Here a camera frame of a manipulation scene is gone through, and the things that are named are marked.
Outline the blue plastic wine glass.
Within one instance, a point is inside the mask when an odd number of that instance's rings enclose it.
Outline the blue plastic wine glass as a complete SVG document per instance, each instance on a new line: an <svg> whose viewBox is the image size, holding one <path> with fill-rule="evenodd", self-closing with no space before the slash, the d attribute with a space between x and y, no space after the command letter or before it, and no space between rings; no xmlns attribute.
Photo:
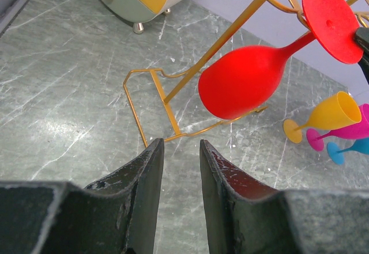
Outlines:
<svg viewBox="0 0 369 254"><path fill-rule="evenodd" d="M330 159L337 165L342 165L345 162L343 153L347 151L356 151L358 153L368 155L368 138L357 139L351 147L346 149L340 149L339 146L334 142L329 142L326 146L327 153Z"/></svg>

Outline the red plastic wine glass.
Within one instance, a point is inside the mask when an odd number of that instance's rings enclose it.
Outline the red plastic wine glass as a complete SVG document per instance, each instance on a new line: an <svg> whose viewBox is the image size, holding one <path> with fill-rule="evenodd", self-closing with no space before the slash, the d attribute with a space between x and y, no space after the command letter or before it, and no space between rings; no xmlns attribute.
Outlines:
<svg viewBox="0 0 369 254"><path fill-rule="evenodd" d="M359 23L345 0L302 0L302 7L309 33L283 48L238 48L202 72L198 91L210 113L231 120L265 102L279 86L287 60L314 40L342 63L361 60L363 50L353 39Z"/></svg>

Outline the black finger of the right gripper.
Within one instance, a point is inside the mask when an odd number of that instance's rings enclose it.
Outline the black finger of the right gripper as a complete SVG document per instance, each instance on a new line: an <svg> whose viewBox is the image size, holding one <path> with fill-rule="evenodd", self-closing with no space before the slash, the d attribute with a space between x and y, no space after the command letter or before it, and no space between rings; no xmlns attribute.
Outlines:
<svg viewBox="0 0 369 254"><path fill-rule="evenodd" d="M358 65L369 84L369 28L360 27L356 30L354 35L355 43L363 50L363 56L359 60Z"/></svg>

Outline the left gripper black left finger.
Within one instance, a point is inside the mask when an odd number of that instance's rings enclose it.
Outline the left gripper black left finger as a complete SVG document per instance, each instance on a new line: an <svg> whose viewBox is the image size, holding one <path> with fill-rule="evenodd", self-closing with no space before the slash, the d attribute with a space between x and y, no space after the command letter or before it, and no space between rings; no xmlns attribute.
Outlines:
<svg viewBox="0 0 369 254"><path fill-rule="evenodd" d="M1 182L2 253L152 253L164 141L80 188L68 181Z"/></svg>

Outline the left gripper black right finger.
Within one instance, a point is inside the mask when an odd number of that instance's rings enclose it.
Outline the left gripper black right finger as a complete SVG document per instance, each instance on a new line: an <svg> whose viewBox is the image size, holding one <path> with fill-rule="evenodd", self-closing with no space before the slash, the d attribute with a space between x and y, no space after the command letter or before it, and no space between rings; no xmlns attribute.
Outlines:
<svg viewBox="0 0 369 254"><path fill-rule="evenodd" d="M210 253L367 253L368 191L274 189L199 146Z"/></svg>

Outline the yellow plastic wine glass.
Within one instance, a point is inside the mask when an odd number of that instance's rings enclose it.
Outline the yellow plastic wine glass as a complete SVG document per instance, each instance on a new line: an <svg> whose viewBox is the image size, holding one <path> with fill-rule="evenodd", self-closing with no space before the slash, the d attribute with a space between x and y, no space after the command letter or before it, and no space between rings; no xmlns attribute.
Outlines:
<svg viewBox="0 0 369 254"><path fill-rule="evenodd" d="M356 101L348 93L339 91L320 102L305 124L299 126L294 120L286 119L283 122L283 130L290 141L300 143L303 128L335 130L359 123L361 120L361 111Z"/></svg>

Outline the magenta plastic wine glass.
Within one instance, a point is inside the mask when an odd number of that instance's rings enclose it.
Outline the magenta plastic wine glass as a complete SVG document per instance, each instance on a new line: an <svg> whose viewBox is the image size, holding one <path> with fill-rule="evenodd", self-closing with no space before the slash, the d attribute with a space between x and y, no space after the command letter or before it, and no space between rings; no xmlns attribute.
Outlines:
<svg viewBox="0 0 369 254"><path fill-rule="evenodd" d="M359 106L362 120L359 123L352 124L336 130L331 130L324 135L313 128L309 128L306 132L308 143L315 151L322 151L324 149L323 139L329 136L335 136L343 139L363 139L368 137L368 104Z"/></svg>

